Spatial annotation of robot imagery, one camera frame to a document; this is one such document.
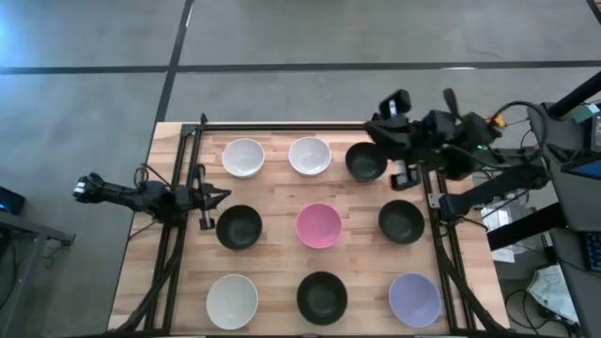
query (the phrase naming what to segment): black bowl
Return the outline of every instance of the black bowl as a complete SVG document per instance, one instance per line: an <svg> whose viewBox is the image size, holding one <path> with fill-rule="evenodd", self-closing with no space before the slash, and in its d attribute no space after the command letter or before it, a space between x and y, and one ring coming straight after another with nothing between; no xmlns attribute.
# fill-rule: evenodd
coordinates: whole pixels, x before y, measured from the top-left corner
<svg viewBox="0 0 601 338"><path fill-rule="evenodd" d="M380 177L388 165L386 156L376 145L369 142L360 142L350 147L345 160L348 172L359 181Z"/></svg>
<svg viewBox="0 0 601 338"><path fill-rule="evenodd" d="M378 224L384 236L399 244L410 244L424 233L424 215L407 201L394 200L384 205Z"/></svg>
<svg viewBox="0 0 601 338"><path fill-rule="evenodd" d="M300 314L316 325L330 325L347 309L347 289L342 281L325 271L305 277L297 291Z"/></svg>
<svg viewBox="0 0 601 338"><path fill-rule="evenodd" d="M261 236L261 216L248 206L233 206L217 221L217 239L224 247L242 250L253 246Z"/></svg>

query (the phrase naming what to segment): pink bowl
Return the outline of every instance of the pink bowl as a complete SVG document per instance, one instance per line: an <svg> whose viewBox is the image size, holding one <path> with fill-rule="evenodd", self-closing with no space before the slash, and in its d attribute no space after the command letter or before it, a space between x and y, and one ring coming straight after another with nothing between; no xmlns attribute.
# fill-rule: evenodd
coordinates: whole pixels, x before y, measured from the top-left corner
<svg viewBox="0 0 601 338"><path fill-rule="evenodd" d="M297 217L297 235L306 246L326 249L334 245L342 233L338 212L325 204L305 207Z"/></svg>

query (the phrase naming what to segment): butcher block tabletop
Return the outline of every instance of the butcher block tabletop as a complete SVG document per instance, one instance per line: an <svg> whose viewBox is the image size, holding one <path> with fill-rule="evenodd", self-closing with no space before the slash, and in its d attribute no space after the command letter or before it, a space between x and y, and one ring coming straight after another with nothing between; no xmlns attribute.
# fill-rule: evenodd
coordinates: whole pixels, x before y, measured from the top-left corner
<svg viewBox="0 0 601 338"><path fill-rule="evenodd" d="M160 123L154 134L147 164L163 177L171 177L177 153L181 123ZM331 164L317 177L302 177L288 162L288 149L301 137L315 136L331 149ZM241 179L229 175L222 166L221 155L232 141L252 138L265 150L265 163L255 177ZM426 328L414 329L400 322L388 304L393 280L406 272L418 272L439 289L431 226L422 185L395 192L389 186L389 174L398 168L389 162L387 172L378 180L355 182L347 172L345 154L355 143L369 137L364 131L204 131L198 162L207 169L206 181L217 188L232 190L216 210L217 220L228 207L248 205L262 217L263 231L250 249L233 252L226 249L214 230L202 231L200 212L188 220L184 254L179 273L173 334L414 334L448 333L442 306L440 317ZM181 184L187 176L192 146L184 156ZM448 181L450 192L472 187L471 179ZM379 210L389 201L400 199L413 203L424 215L422 237L409 245L386 239L378 227ZM325 203L342 218L343 233L336 244L325 250L304 246L295 225L298 213L312 203ZM148 225L150 217L136 214L132 233ZM126 249L109 329L122 324L136 308L150 287L161 225L156 224L133 238ZM486 309L503 326L508 321L485 231L462 223L457 234L468 283ZM345 314L329 326L307 322L296 304L302 279L314 271L328 271L338 276L348 293ZM221 330L208 318L207 294L211 285L224 275L237 273L256 285L259 304L256 315L239 330ZM462 317L458 293L454 292L455 312ZM162 318L164 292L160 297L157 318Z"/></svg>

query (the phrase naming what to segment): white bowl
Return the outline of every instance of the white bowl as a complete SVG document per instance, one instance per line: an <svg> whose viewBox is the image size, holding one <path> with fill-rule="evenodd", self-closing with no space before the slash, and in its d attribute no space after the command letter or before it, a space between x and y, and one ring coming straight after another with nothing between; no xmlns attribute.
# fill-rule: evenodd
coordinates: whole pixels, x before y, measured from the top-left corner
<svg viewBox="0 0 601 338"><path fill-rule="evenodd" d="M316 176L330 165L331 151L328 145L318 138L303 137L290 147L288 160L301 175Z"/></svg>
<svg viewBox="0 0 601 338"><path fill-rule="evenodd" d="M222 154L223 168L231 175L240 178L256 175L264 161L263 147L249 138L241 138L230 143Z"/></svg>
<svg viewBox="0 0 601 338"><path fill-rule="evenodd" d="M208 318L220 329L236 330L253 319L258 304L253 281L239 274L226 275L208 291Z"/></svg>

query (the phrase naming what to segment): bowl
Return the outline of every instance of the bowl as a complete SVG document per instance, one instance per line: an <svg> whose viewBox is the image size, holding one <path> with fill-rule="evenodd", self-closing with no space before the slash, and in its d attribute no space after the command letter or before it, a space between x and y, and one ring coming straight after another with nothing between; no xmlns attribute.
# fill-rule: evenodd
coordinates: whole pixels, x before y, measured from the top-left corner
<svg viewBox="0 0 601 338"><path fill-rule="evenodd" d="M290 165L301 175L312 177L323 173L330 165L331 151L316 137L297 140L288 151Z"/></svg>
<svg viewBox="0 0 601 338"><path fill-rule="evenodd" d="M341 234L342 220L333 207L316 203L305 207L297 216L297 236L310 248L329 248Z"/></svg>
<svg viewBox="0 0 601 338"><path fill-rule="evenodd" d="M439 290L419 273L398 276L391 285L388 302L394 315L412 328L432 325L442 307Z"/></svg>
<svg viewBox="0 0 601 338"><path fill-rule="evenodd" d="M250 248L261 236L261 216L249 206L233 206L223 212L215 232L222 245L231 250Z"/></svg>
<svg viewBox="0 0 601 338"><path fill-rule="evenodd" d="M424 215L407 201L388 202L378 215L379 228L388 239L399 244L410 244L424 233Z"/></svg>
<svg viewBox="0 0 601 338"><path fill-rule="evenodd" d="M265 161L265 151L255 140L238 139L225 147L223 168L235 177L248 178L258 173Z"/></svg>
<svg viewBox="0 0 601 338"><path fill-rule="evenodd" d="M320 271L305 277L297 290L300 314L310 323L330 325L347 309L347 289L335 275Z"/></svg>
<svg viewBox="0 0 601 338"><path fill-rule="evenodd" d="M208 318L220 329L236 330L253 319L258 304L253 281L239 274L226 275L208 291Z"/></svg>
<svg viewBox="0 0 601 338"><path fill-rule="evenodd" d="M347 170L358 181L374 180L386 171L388 161L376 145L359 142L347 150Z"/></svg>

